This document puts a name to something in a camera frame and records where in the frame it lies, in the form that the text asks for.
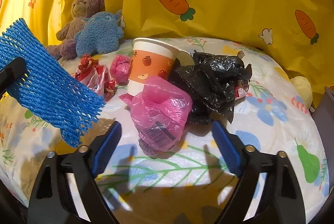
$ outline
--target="stuffed animal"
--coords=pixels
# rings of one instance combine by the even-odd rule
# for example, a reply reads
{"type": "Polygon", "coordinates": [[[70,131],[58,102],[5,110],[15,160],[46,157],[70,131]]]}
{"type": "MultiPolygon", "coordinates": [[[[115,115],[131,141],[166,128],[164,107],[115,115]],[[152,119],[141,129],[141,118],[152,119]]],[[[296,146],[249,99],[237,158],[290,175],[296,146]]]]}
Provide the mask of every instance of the stuffed animal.
{"type": "Polygon", "coordinates": [[[119,39],[123,37],[123,29],[119,26],[121,11],[115,15],[109,12],[99,12],[90,19],[83,30],[75,35],[76,53],[79,57],[85,54],[106,54],[116,51],[119,39]]]}
{"type": "Polygon", "coordinates": [[[90,18],[104,7],[104,0],[74,0],[71,7],[73,20],[60,29],[56,38],[61,40],[60,45],[49,45],[46,47],[48,53],[55,59],[65,57],[67,59],[76,57],[76,41],[74,35],[85,26],[84,18],[90,18]]]}
{"type": "Polygon", "coordinates": [[[298,91],[298,94],[304,101],[307,109],[310,109],[313,101],[313,93],[310,82],[303,76],[296,76],[291,78],[290,81],[295,87],[296,91],[298,91]]]}

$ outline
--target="green pear print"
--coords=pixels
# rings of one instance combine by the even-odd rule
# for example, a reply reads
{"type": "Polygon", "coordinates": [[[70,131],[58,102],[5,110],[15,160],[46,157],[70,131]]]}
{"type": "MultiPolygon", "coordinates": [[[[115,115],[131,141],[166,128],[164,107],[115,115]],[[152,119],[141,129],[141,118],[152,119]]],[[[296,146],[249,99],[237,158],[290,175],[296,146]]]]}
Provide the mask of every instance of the green pear print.
{"type": "Polygon", "coordinates": [[[319,158],[311,153],[309,153],[303,145],[298,145],[297,151],[300,161],[302,162],[305,180],[308,183],[313,183],[318,177],[320,171],[320,161],[319,158]]]}

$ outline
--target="orange paper cup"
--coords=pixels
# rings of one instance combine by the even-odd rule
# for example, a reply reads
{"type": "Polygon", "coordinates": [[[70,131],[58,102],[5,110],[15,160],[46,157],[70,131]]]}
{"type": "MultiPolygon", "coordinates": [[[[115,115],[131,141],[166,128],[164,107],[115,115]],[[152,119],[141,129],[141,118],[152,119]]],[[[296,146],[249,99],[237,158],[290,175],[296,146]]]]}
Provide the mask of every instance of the orange paper cup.
{"type": "Polygon", "coordinates": [[[136,38],[133,43],[128,94],[136,96],[149,76],[168,78],[179,49],[149,38],[136,38]]]}

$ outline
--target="bed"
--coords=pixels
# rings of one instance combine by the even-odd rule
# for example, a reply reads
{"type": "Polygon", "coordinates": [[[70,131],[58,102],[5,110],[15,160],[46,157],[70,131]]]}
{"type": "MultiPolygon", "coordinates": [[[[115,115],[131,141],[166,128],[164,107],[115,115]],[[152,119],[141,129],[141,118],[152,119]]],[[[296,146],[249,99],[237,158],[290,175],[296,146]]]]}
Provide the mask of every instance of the bed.
{"type": "MultiPolygon", "coordinates": [[[[261,152],[287,152],[302,190],[306,220],[309,222],[329,194],[326,156],[316,125],[283,69],[258,49],[235,42],[200,38],[162,38],[181,50],[213,54],[245,54],[252,64],[253,76],[247,96],[235,103],[232,124],[221,119],[229,132],[244,144],[261,152]]],[[[118,51],[97,55],[100,64],[110,67],[117,54],[129,55],[132,40],[118,51]]],[[[76,71],[79,58],[59,63],[70,73],[76,71]]],[[[98,123],[83,144],[89,145],[105,133],[113,121],[122,125],[122,138],[105,172],[96,183],[106,203],[120,223],[213,223],[225,206],[238,179],[228,172],[210,126],[186,126],[182,140],[170,151],[149,158],[138,144],[138,132],[126,104],[119,96],[126,86],[118,86],[106,103],[98,123]]],[[[59,129],[33,115],[17,101],[6,96],[0,102],[0,179],[23,204],[29,197],[38,169],[50,150],[58,154],[75,149],[62,141],[59,129]]],[[[258,186],[246,218],[255,214],[266,175],[258,186]]],[[[76,208],[87,218],[77,197],[76,208]]]]}

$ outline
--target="bolt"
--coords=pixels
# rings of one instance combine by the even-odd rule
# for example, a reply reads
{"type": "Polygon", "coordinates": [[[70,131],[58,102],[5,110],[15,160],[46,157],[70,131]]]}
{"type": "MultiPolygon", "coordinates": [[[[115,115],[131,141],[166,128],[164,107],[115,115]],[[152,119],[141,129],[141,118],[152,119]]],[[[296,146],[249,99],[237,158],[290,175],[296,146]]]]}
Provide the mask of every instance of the bolt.
{"type": "Polygon", "coordinates": [[[81,146],[81,147],[79,148],[79,152],[83,153],[83,152],[88,151],[88,149],[89,149],[88,146],[83,145],[83,146],[81,146]]]}
{"type": "Polygon", "coordinates": [[[279,156],[279,157],[282,157],[282,158],[285,158],[285,157],[287,157],[287,154],[286,154],[286,152],[279,151],[279,152],[278,152],[278,156],[279,156]]]}
{"type": "Polygon", "coordinates": [[[56,155],[56,153],[54,151],[51,151],[51,152],[48,152],[46,156],[48,158],[53,158],[55,155],[56,155]]]}
{"type": "Polygon", "coordinates": [[[255,147],[252,146],[252,145],[247,145],[246,146],[246,151],[248,151],[248,152],[255,152],[255,147]]]}

